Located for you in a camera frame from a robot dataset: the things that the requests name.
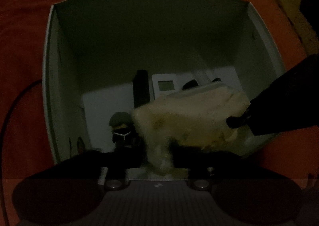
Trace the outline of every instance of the white digital device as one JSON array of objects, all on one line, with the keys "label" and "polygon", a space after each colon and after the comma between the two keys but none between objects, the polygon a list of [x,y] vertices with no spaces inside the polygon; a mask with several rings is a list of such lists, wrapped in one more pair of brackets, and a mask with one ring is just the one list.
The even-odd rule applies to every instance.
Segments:
[{"label": "white digital device", "polygon": [[154,97],[157,99],[160,95],[178,92],[176,74],[154,74],[152,75]]}]

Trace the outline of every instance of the red blanket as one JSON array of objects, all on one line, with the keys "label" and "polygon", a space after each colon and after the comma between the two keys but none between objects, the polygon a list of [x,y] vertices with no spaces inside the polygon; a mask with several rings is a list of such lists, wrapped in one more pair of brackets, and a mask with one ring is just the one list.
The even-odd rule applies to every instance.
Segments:
[{"label": "red blanket", "polygon": [[[16,96],[41,79],[42,49],[50,6],[62,0],[0,0],[0,124]],[[269,28],[290,69],[306,57],[298,36],[275,0],[247,0]],[[282,133],[255,154],[259,164],[290,178],[306,178],[319,167],[319,129]],[[19,219],[11,202],[21,179],[53,165],[38,85],[18,103],[3,145],[4,193],[11,225]]]}]

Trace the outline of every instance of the wire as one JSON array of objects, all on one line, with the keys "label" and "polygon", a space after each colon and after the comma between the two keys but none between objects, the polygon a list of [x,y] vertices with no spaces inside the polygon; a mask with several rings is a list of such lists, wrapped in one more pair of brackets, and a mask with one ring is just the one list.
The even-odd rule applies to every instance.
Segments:
[{"label": "wire", "polygon": [[2,127],[1,127],[1,132],[0,132],[0,175],[1,175],[1,179],[0,179],[0,204],[1,204],[1,208],[2,208],[2,214],[3,214],[5,226],[10,226],[8,214],[7,214],[7,209],[5,207],[4,189],[3,189],[3,182],[2,182],[2,148],[3,148],[3,140],[4,140],[5,131],[7,129],[10,116],[11,116],[14,108],[16,107],[17,103],[21,100],[21,98],[25,95],[26,92],[28,92],[34,86],[41,84],[41,83],[42,83],[42,79],[37,80],[37,81],[33,82],[32,84],[30,84],[29,86],[27,86],[22,92],[19,93],[19,95],[15,98],[15,100],[11,104],[10,109],[8,110],[8,112],[6,114],[6,116],[4,118],[4,122],[3,122]]}]

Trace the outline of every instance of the open cardboard box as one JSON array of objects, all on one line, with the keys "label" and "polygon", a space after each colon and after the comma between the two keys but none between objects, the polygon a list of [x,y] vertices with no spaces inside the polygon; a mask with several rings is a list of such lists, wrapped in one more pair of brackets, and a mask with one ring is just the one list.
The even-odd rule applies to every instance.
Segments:
[{"label": "open cardboard box", "polygon": [[[194,50],[197,63],[186,57]],[[53,5],[44,46],[43,100],[54,161],[76,155],[78,137],[87,149],[114,149],[108,122],[115,112],[134,108],[137,70],[147,70],[149,78],[175,73],[181,87],[199,68],[244,90],[249,99],[285,72],[249,2],[67,0]],[[274,136],[251,134],[232,151],[249,155]]]}]

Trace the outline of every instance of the display screen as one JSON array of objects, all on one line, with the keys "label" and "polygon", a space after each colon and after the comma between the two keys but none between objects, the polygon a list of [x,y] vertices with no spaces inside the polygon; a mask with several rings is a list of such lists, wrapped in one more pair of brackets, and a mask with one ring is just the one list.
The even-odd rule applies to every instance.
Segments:
[{"label": "display screen", "polygon": [[173,81],[159,81],[159,90],[160,91],[175,90]]}]

